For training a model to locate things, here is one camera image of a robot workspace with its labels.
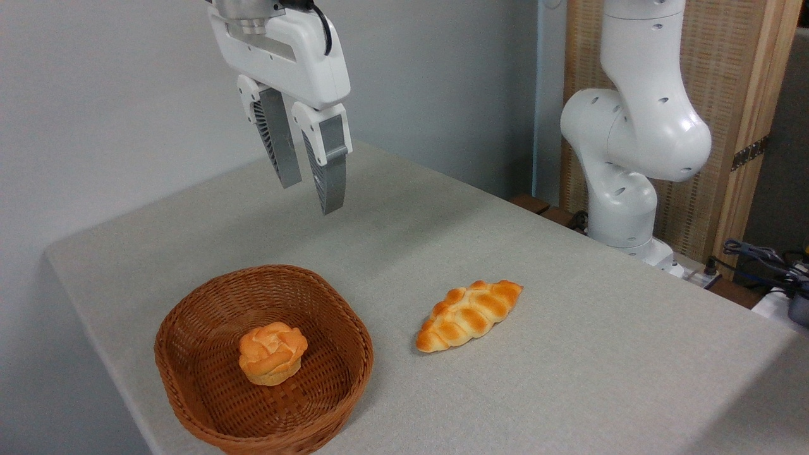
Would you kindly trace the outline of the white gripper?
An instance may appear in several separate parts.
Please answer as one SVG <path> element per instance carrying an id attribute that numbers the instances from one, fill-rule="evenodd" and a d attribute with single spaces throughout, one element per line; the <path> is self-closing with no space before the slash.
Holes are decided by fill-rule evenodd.
<path id="1" fill-rule="evenodd" d="M 266 18 L 263 35 L 245 33 L 213 6 L 208 14 L 225 62 L 240 74 L 237 87 L 246 117 L 257 128 L 281 186 L 301 181 L 286 94 L 300 101 L 291 112 L 303 135 L 322 213 L 341 208 L 346 158 L 353 145 L 346 110 L 339 103 L 351 86 L 333 24 L 327 24 L 332 47 L 326 54 L 326 35 L 314 11 L 288 8 L 283 15 Z"/>

